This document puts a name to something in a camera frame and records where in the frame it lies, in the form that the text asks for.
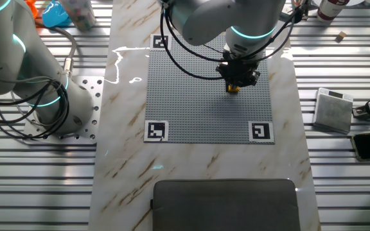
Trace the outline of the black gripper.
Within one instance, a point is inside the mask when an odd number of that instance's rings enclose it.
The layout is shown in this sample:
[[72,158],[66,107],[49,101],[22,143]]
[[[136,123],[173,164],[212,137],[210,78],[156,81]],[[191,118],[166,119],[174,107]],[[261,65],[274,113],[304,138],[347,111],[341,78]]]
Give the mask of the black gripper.
[[[232,59],[231,53],[225,51],[223,54],[224,60]],[[225,87],[227,89],[237,89],[238,87],[255,86],[261,75],[256,71],[259,62],[251,61],[229,61],[222,71],[222,76],[225,80]]]

